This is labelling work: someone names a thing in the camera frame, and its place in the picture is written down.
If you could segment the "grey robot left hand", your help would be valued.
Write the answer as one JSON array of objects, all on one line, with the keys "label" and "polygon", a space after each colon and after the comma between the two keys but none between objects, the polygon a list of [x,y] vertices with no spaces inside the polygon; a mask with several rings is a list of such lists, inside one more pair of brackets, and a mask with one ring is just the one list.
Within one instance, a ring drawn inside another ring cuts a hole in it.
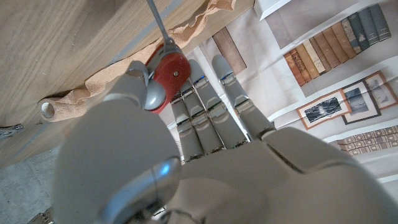
[{"label": "grey robot left hand", "polygon": [[268,121],[251,142],[182,163],[143,108],[149,72],[133,61],[62,145],[56,223],[396,223],[397,203],[357,161]]}]

